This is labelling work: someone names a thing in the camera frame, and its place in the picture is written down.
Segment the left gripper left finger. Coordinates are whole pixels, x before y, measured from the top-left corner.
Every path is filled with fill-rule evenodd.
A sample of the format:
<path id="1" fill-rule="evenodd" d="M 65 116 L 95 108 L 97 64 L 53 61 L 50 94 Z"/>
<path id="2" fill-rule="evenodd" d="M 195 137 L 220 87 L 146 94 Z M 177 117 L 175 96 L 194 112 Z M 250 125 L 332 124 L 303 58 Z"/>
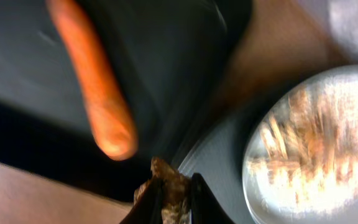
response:
<path id="1" fill-rule="evenodd" d="M 162 179 L 152 179 L 120 224 L 162 224 Z"/>

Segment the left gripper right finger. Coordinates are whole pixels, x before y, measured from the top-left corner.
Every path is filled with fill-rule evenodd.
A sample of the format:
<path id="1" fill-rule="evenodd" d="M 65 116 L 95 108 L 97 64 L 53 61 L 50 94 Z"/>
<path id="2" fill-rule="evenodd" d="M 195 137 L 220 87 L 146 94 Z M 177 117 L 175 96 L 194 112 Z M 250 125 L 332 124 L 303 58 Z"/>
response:
<path id="1" fill-rule="evenodd" d="M 199 173 L 192 175 L 190 200 L 192 224 L 234 224 Z"/>

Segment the brown food scrap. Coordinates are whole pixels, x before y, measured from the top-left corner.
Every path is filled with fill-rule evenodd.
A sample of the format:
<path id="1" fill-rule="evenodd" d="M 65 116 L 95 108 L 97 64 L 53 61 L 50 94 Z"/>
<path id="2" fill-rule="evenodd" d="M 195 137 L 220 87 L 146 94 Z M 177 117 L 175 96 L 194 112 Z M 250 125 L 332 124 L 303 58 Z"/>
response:
<path id="1" fill-rule="evenodd" d="M 163 224 L 190 223 L 190 179 L 179 173 L 163 159 L 153 157 L 150 170 L 152 178 L 162 179 L 162 215 Z"/>

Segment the orange carrot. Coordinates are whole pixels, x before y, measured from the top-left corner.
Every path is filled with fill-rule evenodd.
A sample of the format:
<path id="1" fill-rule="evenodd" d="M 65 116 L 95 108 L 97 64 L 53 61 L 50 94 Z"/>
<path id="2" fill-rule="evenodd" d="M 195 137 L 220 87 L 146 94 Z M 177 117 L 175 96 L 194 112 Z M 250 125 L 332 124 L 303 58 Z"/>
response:
<path id="1" fill-rule="evenodd" d="M 48 11 L 70 56 L 94 140 L 115 161 L 133 156 L 137 132 L 100 39 L 74 0 L 48 0 Z"/>

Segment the grey plate with food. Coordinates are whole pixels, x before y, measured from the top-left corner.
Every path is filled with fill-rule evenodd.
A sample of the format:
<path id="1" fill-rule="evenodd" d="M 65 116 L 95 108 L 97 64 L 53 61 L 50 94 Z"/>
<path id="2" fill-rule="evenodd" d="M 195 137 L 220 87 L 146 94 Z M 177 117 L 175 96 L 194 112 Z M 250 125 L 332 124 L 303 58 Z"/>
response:
<path id="1" fill-rule="evenodd" d="M 242 186 L 256 223 L 358 223 L 358 65 L 274 104 L 246 145 Z"/>

